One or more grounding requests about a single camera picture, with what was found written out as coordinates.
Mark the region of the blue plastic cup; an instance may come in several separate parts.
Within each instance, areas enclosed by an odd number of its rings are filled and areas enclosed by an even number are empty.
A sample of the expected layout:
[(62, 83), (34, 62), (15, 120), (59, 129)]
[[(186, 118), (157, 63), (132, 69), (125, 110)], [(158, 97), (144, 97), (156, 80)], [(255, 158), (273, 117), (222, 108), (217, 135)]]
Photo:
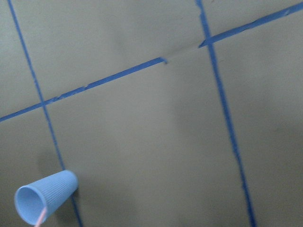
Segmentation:
[(16, 211), (26, 223), (34, 226), (42, 209), (46, 207), (45, 222), (77, 188), (78, 178), (75, 173), (70, 170), (60, 171), (18, 188), (14, 196)]

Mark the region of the pink chopstick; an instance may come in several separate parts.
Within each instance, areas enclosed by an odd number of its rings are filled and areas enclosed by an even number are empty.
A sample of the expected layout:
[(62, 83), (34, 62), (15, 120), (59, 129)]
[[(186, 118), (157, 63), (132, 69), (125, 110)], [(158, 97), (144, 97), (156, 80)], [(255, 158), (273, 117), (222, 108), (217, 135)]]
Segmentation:
[(47, 214), (47, 208), (44, 207), (40, 213), (40, 216), (38, 217), (38, 220), (36, 222), (36, 224), (34, 225), (34, 227), (40, 227), (42, 225), (42, 223), (44, 222), (45, 216)]

